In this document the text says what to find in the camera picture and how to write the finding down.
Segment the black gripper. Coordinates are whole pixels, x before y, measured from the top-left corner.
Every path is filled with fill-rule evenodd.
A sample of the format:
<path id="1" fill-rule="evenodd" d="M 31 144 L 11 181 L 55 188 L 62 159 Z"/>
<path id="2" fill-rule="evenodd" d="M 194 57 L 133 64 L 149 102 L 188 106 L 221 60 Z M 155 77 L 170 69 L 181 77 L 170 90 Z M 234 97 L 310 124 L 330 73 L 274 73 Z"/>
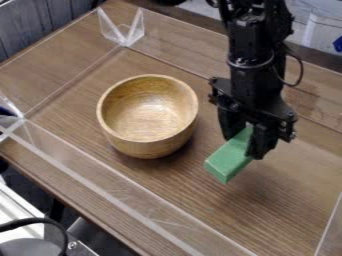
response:
<path id="1" fill-rule="evenodd" d="M 213 88 L 209 101 L 218 108 L 225 140 L 229 141 L 246 128 L 246 122 L 256 125 L 246 155 L 256 160 L 262 160 L 276 148 L 278 138 L 286 142 L 294 139 L 294 124 L 298 121 L 296 111 L 281 95 L 272 96 L 261 104 L 249 107 L 232 96 L 232 81 L 228 78 L 212 77 L 209 84 Z"/>

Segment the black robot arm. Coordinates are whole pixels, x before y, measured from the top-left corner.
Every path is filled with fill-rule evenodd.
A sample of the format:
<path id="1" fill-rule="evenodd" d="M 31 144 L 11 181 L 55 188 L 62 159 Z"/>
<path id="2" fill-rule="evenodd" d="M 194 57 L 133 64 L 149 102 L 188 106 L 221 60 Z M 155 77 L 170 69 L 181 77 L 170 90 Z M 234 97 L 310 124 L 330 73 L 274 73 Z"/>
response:
<path id="1" fill-rule="evenodd" d="M 282 97 L 294 16 L 285 0 L 217 0 L 214 6 L 229 38 L 230 77 L 210 79 L 210 101 L 228 140 L 253 127 L 245 155 L 261 160 L 296 136 L 298 114 Z"/>

